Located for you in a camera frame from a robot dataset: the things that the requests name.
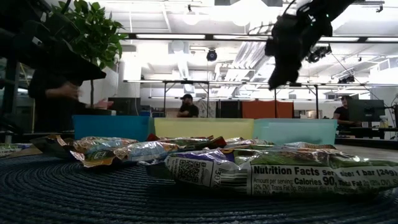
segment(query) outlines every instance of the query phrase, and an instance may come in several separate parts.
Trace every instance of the cable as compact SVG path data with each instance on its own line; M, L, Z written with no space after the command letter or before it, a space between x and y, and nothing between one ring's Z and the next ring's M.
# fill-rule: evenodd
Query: cable
M286 14L286 12L287 12L287 10L292 6L292 4L293 3L295 3L296 2L296 0L293 0L288 6L287 6L287 8L285 9L285 11L284 11L284 14Z
M350 75L352 75L352 76L354 77L354 79L355 79L357 82L359 82L359 84L362 85L362 83L361 83L357 78L355 78L355 76L354 76L351 72L349 72L349 70L337 59L337 57L336 57L333 53L331 53L331 54L332 54L332 56L336 59L336 61L346 70L346 72L348 72ZM370 91L370 89L366 88L366 86L363 85L362 87L363 87L365 90L367 90L370 94L372 94L372 96L374 96L376 99L381 100L381 99L378 98L374 93L372 93L372 92ZM392 116L391 110L388 109L388 112L390 112L391 120L392 120L392 123L393 123L394 127L397 128L397 127L396 127L396 122L394 121L394 117Z
M259 31L262 29L262 28L264 28L264 27L270 27L270 26L273 26L273 25L275 25L275 24L266 24L266 25L261 25L261 26L258 26L258 27L255 27L255 28L253 28L253 29L250 29L248 32L247 32L247 34L248 35L250 35L250 32L252 32L252 31L254 31L254 30L256 30L256 29L259 29Z
M397 96L398 96L398 95L396 95L396 97L394 97L394 99L391 101L391 107L392 107L392 105L394 104L394 101L397 99Z
M65 3L64 7L63 7L62 10L61 10L61 14L65 14L65 13L66 13L66 11L67 11L68 8L69 8L70 2L71 2L71 0L67 0L67 2Z

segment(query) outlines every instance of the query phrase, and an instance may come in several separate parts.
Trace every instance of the blue plastic bin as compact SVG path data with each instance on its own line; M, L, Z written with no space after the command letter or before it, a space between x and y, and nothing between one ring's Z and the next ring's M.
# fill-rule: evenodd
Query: blue plastic bin
M257 119L253 138L272 141L277 145L290 142L335 144L335 119Z
M98 136L145 141L155 133L154 119L148 116L75 115L73 123L75 139Z

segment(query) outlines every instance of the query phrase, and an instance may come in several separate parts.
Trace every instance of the nutrition facts label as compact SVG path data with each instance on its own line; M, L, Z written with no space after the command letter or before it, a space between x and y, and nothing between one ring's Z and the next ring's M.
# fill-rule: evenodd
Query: nutrition facts label
M330 167L252 165L250 194L357 194L398 184L398 167Z

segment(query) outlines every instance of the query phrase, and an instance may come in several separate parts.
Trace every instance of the woven rug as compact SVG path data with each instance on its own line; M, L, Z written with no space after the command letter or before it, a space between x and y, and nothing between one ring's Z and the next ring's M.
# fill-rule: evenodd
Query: woven rug
M398 223L398 190L372 198L255 198L39 156L0 160L0 223Z

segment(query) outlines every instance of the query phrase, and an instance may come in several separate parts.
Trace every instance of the person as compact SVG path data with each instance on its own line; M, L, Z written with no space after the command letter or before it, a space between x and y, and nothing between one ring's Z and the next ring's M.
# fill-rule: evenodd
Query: person
M199 116L199 108L193 104L191 94L185 94L181 97L182 105L177 114L178 118L197 118Z
M88 105L78 101L83 80L72 80L45 70L36 70L28 87L35 99L35 130L61 132L73 130L72 116L85 113Z
M342 96L341 103L343 106L337 108L333 114L333 119L337 120L340 129L347 129L358 126L359 123L355 123L349 120L348 114L348 100L352 99L350 96Z

